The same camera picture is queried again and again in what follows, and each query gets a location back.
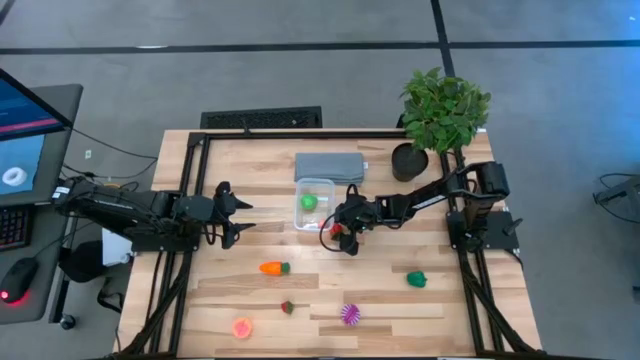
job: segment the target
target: gray carpet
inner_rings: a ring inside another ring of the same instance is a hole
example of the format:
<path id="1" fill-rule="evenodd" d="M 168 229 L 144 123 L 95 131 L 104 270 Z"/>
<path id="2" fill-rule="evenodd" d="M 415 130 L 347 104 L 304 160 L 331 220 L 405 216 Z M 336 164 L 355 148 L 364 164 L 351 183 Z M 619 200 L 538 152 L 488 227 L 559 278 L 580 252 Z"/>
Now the gray carpet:
<path id="1" fill-rule="evenodd" d="M 449 41 L 640 39 L 633 0 L 443 0 L 442 9 Z M 0 48 L 436 39 L 426 0 L 17 0 L 0 26 Z M 637 359 L 639 226 L 606 214 L 591 193 L 603 173 L 640 172 L 640 50 L 452 57 L 457 75 L 493 93 L 489 136 L 508 172 L 508 205 L 524 218 L 518 234 L 545 349 Z M 392 127 L 411 71 L 441 62 L 435 49 L 0 56 L 28 86 L 84 85 L 77 128 L 145 154 L 157 153 L 165 129 L 197 128 L 202 111 L 320 105 L 325 127 Z M 66 161 L 111 175 L 145 165 L 76 136 Z M 143 188 L 151 178 L 141 176 Z M 126 287 L 126 269 L 119 279 Z M 73 331 L 46 321 L 0 327 L 0 357 L 109 353 L 118 317 L 95 303 L 100 286 L 70 289 L 66 311 L 80 319 Z"/>

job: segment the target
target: computer mouse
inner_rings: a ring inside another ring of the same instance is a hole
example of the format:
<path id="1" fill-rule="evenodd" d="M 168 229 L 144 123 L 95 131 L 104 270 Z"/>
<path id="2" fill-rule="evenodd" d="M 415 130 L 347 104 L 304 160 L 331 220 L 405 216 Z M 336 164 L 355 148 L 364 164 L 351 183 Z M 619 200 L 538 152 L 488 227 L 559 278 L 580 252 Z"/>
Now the computer mouse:
<path id="1" fill-rule="evenodd" d="M 38 261 L 35 258 L 22 258 L 16 261 L 0 283 L 0 299 L 6 303 L 22 299 L 37 270 Z"/>

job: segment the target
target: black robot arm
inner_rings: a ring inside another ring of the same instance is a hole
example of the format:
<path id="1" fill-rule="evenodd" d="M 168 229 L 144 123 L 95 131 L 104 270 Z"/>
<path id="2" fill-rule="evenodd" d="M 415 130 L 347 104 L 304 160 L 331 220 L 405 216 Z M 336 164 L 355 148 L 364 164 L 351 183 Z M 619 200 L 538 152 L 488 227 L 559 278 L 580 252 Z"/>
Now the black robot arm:
<path id="1" fill-rule="evenodd" d="M 475 173 L 477 188 L 467 190 L 467 175 Z M 399 229 L 421 209 L 448 198 L 462 198 L 467 226 L 477 236 L 482 236 L 486 216 L 493 204 L 509 195 L 504 168 L 496 162 L 471 164 L 456 170 L 409 194 L 376 196 L 373 202 L 358 193 L 355 185 L 347 188 L 346 201 L 336 208 L 335 222 L 345 231 L 337 234 L 340 250 L 350 255 L 358 253 L 356 233 L 383 225 Z"/>
<path id="2" fill-rule="evenodd" d="M 207 198 L 172 191 L 131 192 L 75 177 L 56 189 L 54 203 L 64 215 L 89 218 L 131 240 L 133 251 L 192 251 L 203 234 L 210 244 L 220 237 L 222 248 L 229 249 L 240 231 L 255 226 L 229 220 L 236 209 L 252 206 L 238 200 L 228 182 L 221 182 L 213 198 Z M 216 227 L 222 228 L 221 235 Z"/>

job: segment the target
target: toy carrot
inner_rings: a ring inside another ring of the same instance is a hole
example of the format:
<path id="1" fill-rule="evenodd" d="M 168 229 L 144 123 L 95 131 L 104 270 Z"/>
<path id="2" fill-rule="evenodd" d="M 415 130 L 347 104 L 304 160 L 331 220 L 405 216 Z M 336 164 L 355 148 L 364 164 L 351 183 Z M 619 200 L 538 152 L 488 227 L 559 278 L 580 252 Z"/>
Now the toy carrot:
<path id="1" fill-rule="evenodd" d="M 289 263 L 283 263 L 280 261 L 272 261 L 260 265 L 260 271 L 267 275 L 282 275 L 288 274 L 291 267 Z"/>

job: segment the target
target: green ball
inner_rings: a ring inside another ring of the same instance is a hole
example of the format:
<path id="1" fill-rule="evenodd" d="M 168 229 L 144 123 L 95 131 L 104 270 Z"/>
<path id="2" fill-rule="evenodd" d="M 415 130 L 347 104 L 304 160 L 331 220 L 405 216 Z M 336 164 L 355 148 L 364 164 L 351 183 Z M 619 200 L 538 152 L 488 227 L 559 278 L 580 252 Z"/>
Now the green ball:
<path id="1" fill-rule="evenodd" d="M 302 195 L 300 198 L 300 206 L 304 210 L 313 210 L 318 206 L 318 197 L 314 195 Z"/>

